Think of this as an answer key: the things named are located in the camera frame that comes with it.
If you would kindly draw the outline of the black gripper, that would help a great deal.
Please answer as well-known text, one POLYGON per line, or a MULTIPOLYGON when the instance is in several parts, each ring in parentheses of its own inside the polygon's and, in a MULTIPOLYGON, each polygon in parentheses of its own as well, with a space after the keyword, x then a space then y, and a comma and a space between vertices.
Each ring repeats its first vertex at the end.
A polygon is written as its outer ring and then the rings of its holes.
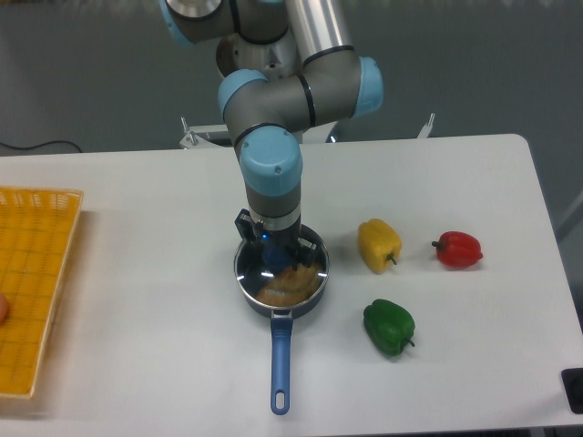
POLYGON ((309 268, 318 252, 318 239, 300 236, 301 217, 253 216, 242 208, 234 220, 242 240, 273 254, 292 256, 292 269, 309 268))

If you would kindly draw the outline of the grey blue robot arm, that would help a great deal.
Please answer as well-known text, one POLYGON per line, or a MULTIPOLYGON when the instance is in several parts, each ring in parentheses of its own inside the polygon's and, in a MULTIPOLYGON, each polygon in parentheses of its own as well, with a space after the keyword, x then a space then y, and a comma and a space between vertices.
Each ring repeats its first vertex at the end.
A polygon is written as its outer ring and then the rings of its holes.
POLYGON ((356 53, 338 1, 164 1, 169 29, 198 43, 235 41, 218 91, 249 208, 236 225, 281 271, 309 266, 319 244, 301 234, 297 135, 376 111, 382 73, 356 53))

